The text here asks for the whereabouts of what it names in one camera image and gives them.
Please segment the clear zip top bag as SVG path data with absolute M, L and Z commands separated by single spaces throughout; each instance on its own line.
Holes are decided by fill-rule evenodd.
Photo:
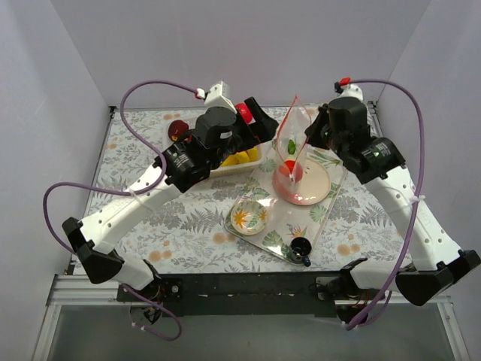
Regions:
M 310 125 L 310 115 L 295 97 L 274 142 L 273 186 L 279 197 L 294 205 L 314 205 L 321 199 L 317 182 L 322 178 L 322 167 L 307 155 L 305 129 Z

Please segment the white radish toy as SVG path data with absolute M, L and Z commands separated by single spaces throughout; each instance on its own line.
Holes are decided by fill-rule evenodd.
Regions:
M 295 155 L 296 150 L 297 150 L 297 145 L 296 145 L 296 143 L 295 143 L 294 140 L 289 139 L 289 142 L 288 142 L 288 144 L 287 144 L 286 150 L 287 150 L 287 153 L 288 153 L 289 155 L 291 155 L 291 156 L 292 156 L 292 155 Z

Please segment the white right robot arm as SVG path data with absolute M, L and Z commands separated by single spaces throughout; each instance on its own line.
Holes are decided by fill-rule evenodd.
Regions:
M 332 150 L 348 171 L 377 199 L 395 228 L 410 242 L 409 262 L 393 278 L 391 265 L 362 260 L 342 269 L 342 294 L 357 299 L 367 288 L 390 281 L 411 304 L 424 305 L 480 265 L 475 250 L 462 250 L 436 220 L 421 196 L 415 194 L 406 162 L 392 141 L 371 135 L 368 110 L 355 97 L 340 97 L 318 108 L 306 129 L 307 143 Z

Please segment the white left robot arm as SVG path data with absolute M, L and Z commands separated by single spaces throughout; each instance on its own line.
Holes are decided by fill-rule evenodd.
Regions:
M 115 280 L 130 286 L 145 301 L 158 296 L 160 277 L 153 266 L 116 251 L 116 245 L 149 213 L 208 179 L 228 156 L 274 138 L 278 122 L 254 98 L 244 103 L 253 116 L 251 123 L 245 123 L 235 109 L 211 105 L 197 118 L 193 129 L 156 157 L 126 197 L 81 220 L 70 217 L 62 224 L 93 284 Z

